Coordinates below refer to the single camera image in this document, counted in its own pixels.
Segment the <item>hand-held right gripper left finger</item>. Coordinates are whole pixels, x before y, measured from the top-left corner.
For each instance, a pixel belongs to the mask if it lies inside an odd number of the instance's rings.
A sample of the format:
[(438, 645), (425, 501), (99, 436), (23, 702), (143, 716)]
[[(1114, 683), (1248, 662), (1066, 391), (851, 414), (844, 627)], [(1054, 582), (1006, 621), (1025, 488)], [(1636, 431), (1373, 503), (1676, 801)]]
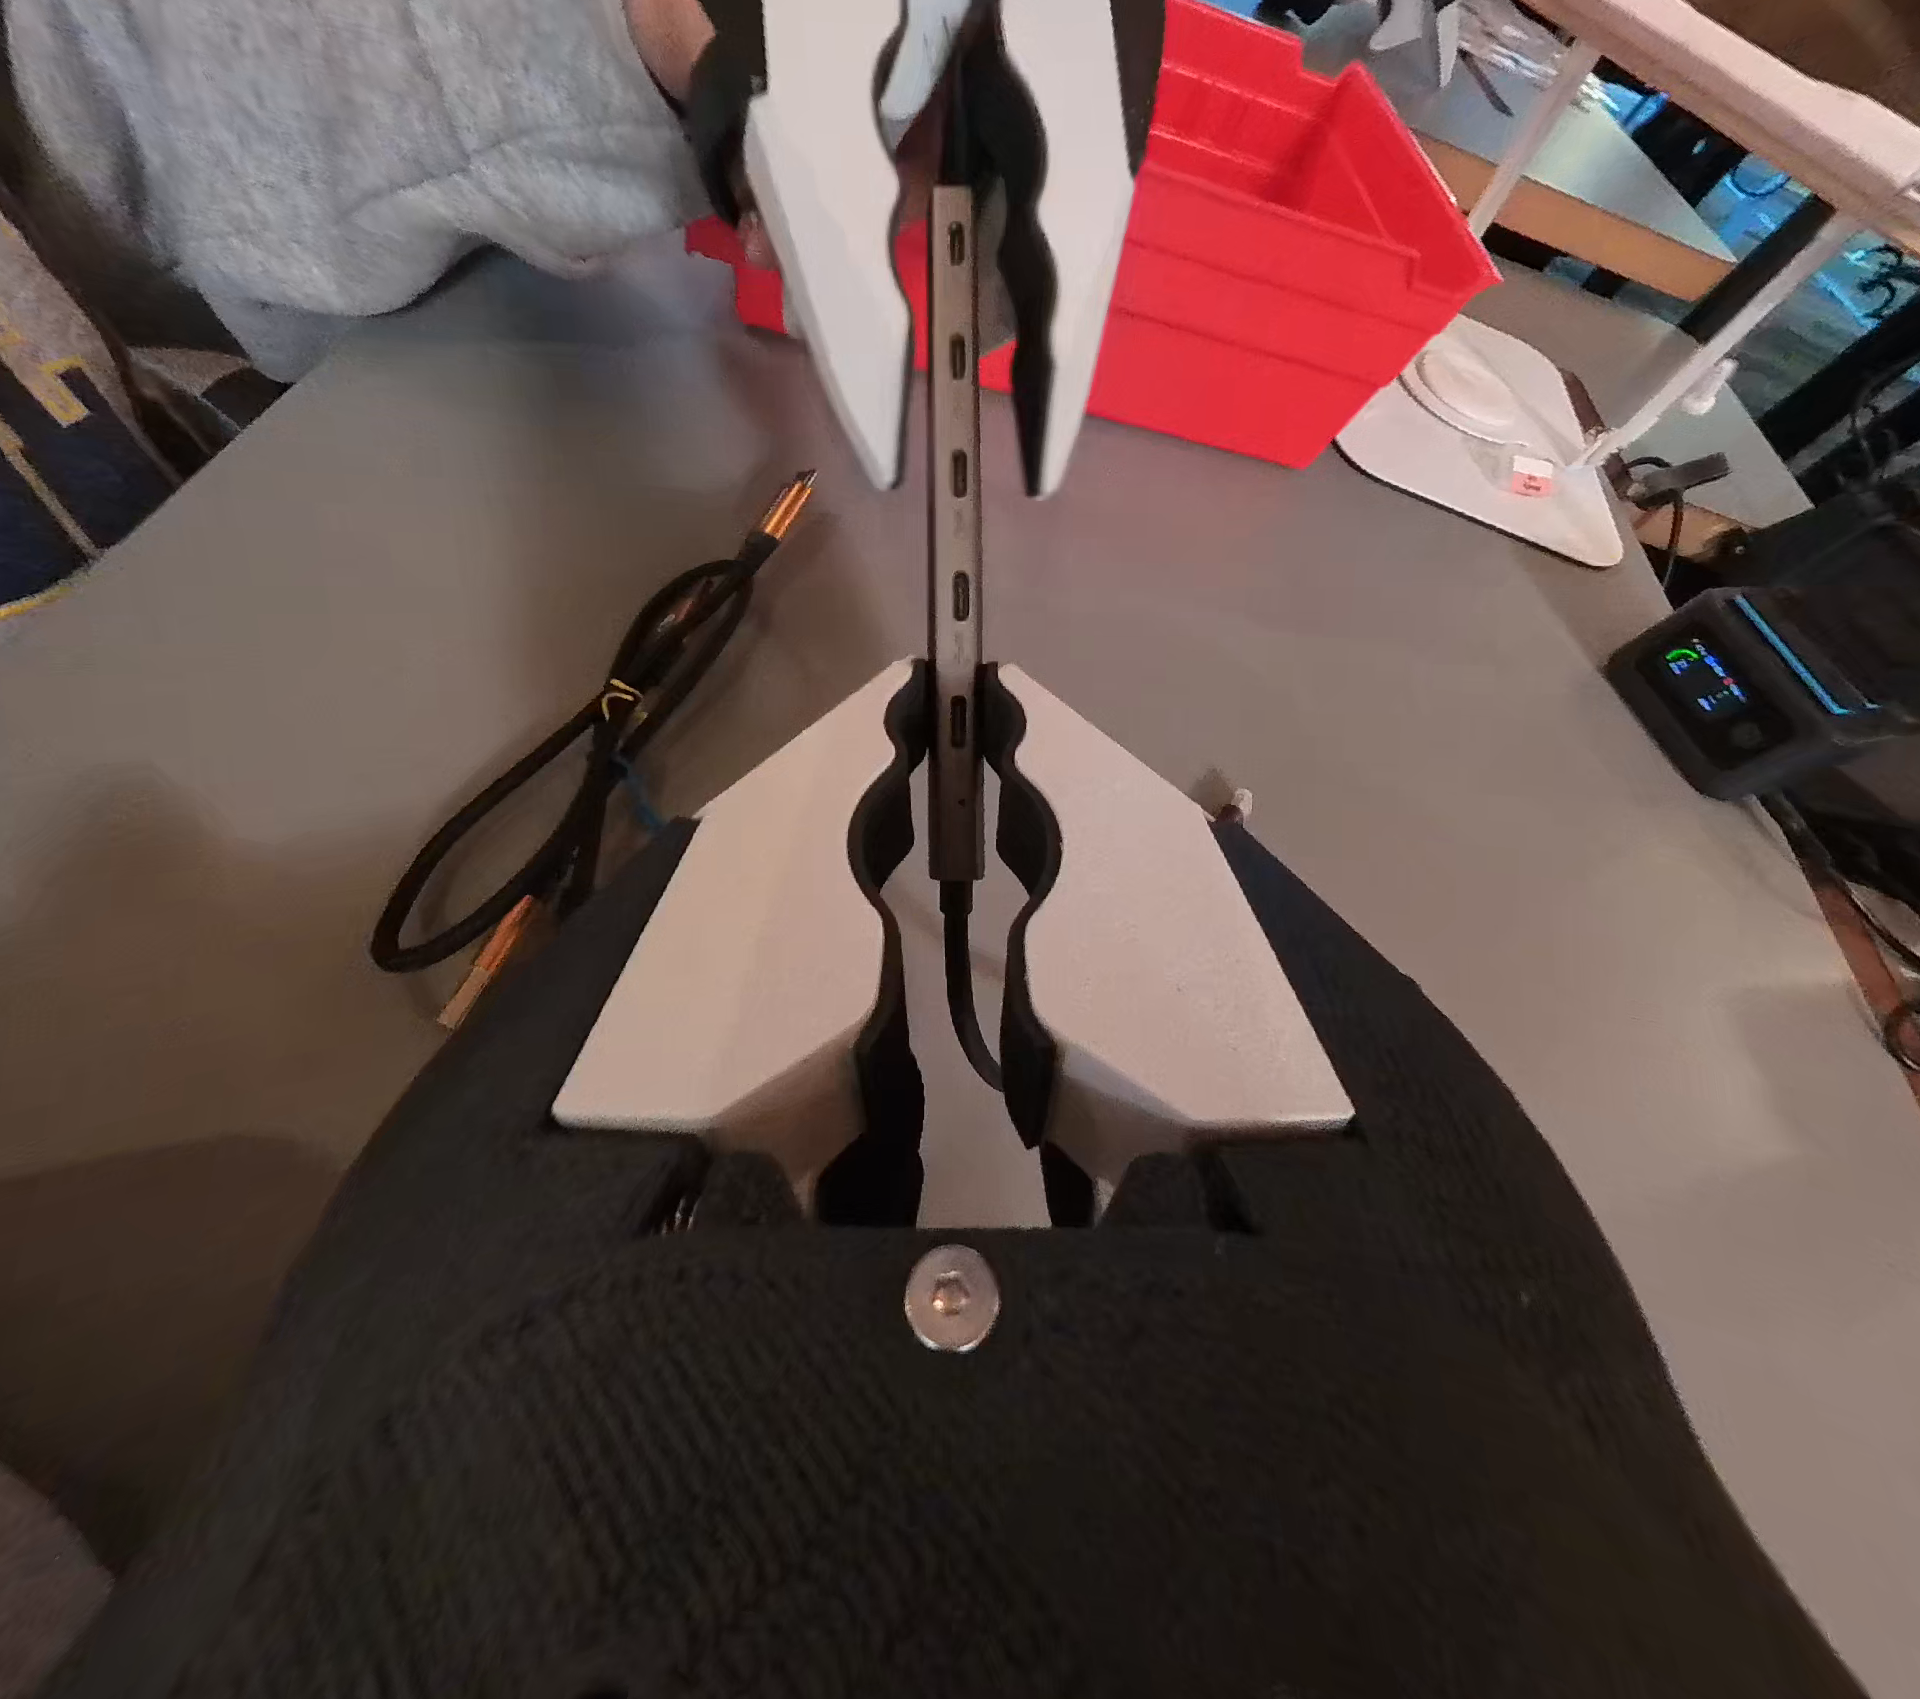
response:
[(816, 1198), (924, 1191), (924, 1076), (883, 905), (914, 845), (924, 706), (925, 662), (895, 660), (707, 801), (555, 1124), (765, 1153)]

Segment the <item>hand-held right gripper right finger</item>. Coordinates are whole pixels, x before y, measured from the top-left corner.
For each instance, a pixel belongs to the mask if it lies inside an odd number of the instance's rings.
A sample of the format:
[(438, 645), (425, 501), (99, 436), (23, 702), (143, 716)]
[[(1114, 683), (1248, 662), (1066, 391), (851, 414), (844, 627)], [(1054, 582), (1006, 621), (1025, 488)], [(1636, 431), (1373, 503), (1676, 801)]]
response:
[(1136, 1158), (1344, 1131), (1352, 1101), (1206, 806), (1020, 665), (979, 688), (1020, 886), (998, 1062), (1016, 1135), (1114, 1190)]

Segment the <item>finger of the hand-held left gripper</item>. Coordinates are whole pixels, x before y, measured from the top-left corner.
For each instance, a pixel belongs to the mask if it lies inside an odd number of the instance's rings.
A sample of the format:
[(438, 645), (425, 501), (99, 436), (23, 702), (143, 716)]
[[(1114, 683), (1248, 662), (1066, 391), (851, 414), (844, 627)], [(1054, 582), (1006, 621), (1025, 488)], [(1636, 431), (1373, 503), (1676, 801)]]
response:
[(1025, 491), (1054, 497), (1081, 431), (1133, 205), (1113, 0), (995, 0), (974, 150), (998, 183), (998, 280)]
[(758, 0), (746, 176), (787, 306), (858, 462), (895, 488), (914, 320), (895, 270), (895, 153), (974, 0)]

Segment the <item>grey usb hub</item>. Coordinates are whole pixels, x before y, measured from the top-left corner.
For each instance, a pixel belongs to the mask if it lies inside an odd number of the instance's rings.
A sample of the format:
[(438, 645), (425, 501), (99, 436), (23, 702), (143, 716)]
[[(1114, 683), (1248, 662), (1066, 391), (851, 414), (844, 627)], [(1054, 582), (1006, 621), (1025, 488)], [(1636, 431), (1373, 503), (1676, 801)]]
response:
[(983, 529), (979, 492), (979, 242), (968, 183), (925, 221), (925, 867), (939, 890), (947, 1016), (973, 1071), (1002, 1088), (973, 990), (973, 895), (987, 873), (979, 750)]

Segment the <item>person's left forearm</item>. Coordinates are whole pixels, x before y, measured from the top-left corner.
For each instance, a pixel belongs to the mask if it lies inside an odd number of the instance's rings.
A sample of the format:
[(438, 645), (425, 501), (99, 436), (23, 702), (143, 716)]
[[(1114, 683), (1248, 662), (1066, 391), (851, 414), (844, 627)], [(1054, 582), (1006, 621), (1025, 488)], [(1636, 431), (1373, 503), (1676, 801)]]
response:
[(621, 0), (2, 0), (2, 46), (20, 173), (294, 381), (473, 253), (707, 213)]

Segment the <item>red plastic bin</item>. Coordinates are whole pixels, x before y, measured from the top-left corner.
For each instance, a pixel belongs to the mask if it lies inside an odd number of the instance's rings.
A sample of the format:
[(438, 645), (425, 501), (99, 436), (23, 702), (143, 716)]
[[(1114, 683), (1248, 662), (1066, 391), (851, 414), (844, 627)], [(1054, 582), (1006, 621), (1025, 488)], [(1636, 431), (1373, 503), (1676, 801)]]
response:
[[(974, 150), (974, 46), (947, 129), (974, 203), (979, 395), (1011, 391), (998, 280), (1002, 201)], [(733, 270), (733, 309), (801, 338), (783, 280), (717, 218), (687, 253)], [(925, 268), (925, 228), (918, 246)], [(1114, 291), (1084, 416), (1303, 465), (1422, 344), (1489, 284), (1477, 235), (1369, 79), (1324, 79), (1281, 32), (1163, 0), (1163, 58), (1133, 173)], [(903, 287), (925, 368), (929, 284)]]

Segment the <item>white stand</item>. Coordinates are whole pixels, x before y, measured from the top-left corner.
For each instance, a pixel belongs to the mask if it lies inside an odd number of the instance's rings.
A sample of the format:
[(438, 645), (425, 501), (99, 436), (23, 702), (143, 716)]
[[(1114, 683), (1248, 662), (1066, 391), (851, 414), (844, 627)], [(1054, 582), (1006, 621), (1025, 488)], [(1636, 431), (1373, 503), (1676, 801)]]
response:
[[(1828, 210), (1791, 257), (1758, 264), (1752, 291), (1735, 309), (1707, 318), (1698, 338), (1666, 338), (1604, 418), (1577, 418), (1563, 371), (1536, 347), (1455, 318), (1333, 440), (1352, 469), (1380, 486), (1604, 569), (1624, 553), (1604, 462), (1687, 395), (1718, 390), (1718, 368), (1737, 342), (1848, 238), (1877, 233), (1917, 246), (1917, 125), (1861, 94), (1791, 72), (1681, 0), (1525, 3), (1566, 28), (1569, 46), (1472, 205), (1472, 233), (1494, 225), (1556, 116), (1599, 59), (1656, 84), (1799, 180)], [(1552, 497), (1514, 497), (1506, 488), (1514, 453), (1556, 461)]]

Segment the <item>black power station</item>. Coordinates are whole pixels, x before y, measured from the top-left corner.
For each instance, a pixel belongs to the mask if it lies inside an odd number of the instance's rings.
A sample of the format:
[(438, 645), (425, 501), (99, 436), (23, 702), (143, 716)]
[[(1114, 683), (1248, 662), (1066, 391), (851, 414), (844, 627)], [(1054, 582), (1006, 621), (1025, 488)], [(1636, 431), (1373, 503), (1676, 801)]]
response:
[(1917, 731), (1917, 591), (1715, 586), (1628, 639), (1603, 679), (1695, 793), (1787, 793)]

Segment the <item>patterned blue blanket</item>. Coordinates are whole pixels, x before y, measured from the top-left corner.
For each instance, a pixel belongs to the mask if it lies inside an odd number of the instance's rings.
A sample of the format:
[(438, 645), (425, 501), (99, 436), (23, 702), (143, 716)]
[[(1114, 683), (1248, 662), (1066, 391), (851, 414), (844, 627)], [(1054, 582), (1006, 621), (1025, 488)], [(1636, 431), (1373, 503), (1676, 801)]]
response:
[(291, 381), (2, 170), (2, 631), (71, 591)]

